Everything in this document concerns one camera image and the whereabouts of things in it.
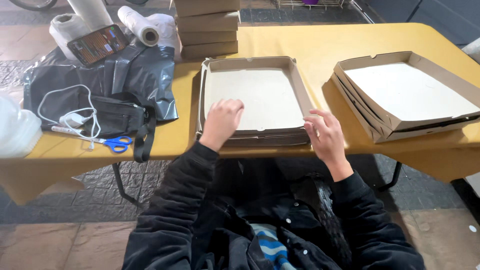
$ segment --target bicycle wheel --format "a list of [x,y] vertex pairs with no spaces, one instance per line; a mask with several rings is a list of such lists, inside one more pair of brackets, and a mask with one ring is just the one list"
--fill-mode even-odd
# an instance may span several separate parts
[[57,0],[9,0],[14,5],[31,11],[45,11],[53,7]]

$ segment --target hand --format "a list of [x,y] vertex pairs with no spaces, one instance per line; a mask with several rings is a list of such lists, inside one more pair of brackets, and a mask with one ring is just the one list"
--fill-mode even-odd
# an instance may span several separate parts
[[212,104],[204,124],[199,142],[218,152],[237,130],[243,113],[243,102],[239,99],[223,100]]
[[327,165],[333,180],[341,181],[353,174],[352,167],[345,157],[344,140],[340,122],[329,111],[310,110],[303,127],[310,137],[315,154]]

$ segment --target purple object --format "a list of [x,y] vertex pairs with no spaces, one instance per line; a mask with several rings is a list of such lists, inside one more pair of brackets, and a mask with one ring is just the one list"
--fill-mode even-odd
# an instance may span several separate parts
[[301,0],[305,5],[316,5],[318,0]]

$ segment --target yellow table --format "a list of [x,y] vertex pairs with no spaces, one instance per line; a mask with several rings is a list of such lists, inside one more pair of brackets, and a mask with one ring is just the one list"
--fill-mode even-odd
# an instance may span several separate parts
[[[297,59],[312,103],[339,119],[346,153],[382,153],[451,181],[480,171],[480,123],[421,137],[373,144],[339,91],[329,80],[338,61],[381,53],[411,50],[476,86],[480,65],[433,28],[422,24],[315,25],[240,27],[239,53],[227,56],[290,56]],[[200,62],[177,64],[173,94],[180,118],[156,128],[151,160],[172,159],[194,142]],[[109,164],[132,160],[132,148],[122,154],[67,135],[45,133],[24,159],[0,161],[0,184],[21,204],[50,185]],[[277,157],[313,155],[310,146],[224,148],[223,157]]]

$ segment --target scissors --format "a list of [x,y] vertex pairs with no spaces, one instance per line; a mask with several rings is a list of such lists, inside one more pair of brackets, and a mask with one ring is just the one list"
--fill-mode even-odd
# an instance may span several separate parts
[[101,143],[104,144],[112,149],[113,152],[115,153],[123,153],[127,151],[128,145],[132,143],[132,139],[127,136],[120,136],[116,137],[113,139],[85,139],[82,137],[78,137],[80,139],[86,140],[86,141],[94,141],[96,143]]

